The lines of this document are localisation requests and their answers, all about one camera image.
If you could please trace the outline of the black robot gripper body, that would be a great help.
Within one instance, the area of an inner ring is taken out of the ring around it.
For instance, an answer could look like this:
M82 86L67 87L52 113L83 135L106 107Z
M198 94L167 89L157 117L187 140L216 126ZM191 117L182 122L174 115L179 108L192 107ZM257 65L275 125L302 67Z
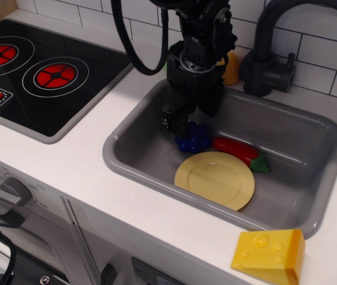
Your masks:
M191 71L184 64L184 41L175 43L168 52L167 81L169 94L163 104L163 112L186 112L188 115L198 108L198 103L207 92L224 89L222 75L225 66L216 65L210 71Z

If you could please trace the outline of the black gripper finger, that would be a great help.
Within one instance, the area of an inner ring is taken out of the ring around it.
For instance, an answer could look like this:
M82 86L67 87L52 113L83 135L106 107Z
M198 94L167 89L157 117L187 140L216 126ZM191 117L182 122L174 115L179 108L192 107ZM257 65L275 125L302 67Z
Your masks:
M222 94L222 88L207 92L205 97L198 103L199 110L208 116L214 116L220 105Z
M187 133L188 114L186 112L163 113L162 125L177 138L184 139Z

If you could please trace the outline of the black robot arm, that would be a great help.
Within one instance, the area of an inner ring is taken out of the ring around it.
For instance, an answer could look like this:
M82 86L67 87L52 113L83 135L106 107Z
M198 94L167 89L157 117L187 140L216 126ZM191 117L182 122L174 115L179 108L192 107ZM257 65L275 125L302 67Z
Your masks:
M178 138L187 133L189 115L199 109L212 117L220 105L228 64L235 48L228 1L154 1L174 10L183 39L168 50L169 94L163 106L162 124Z

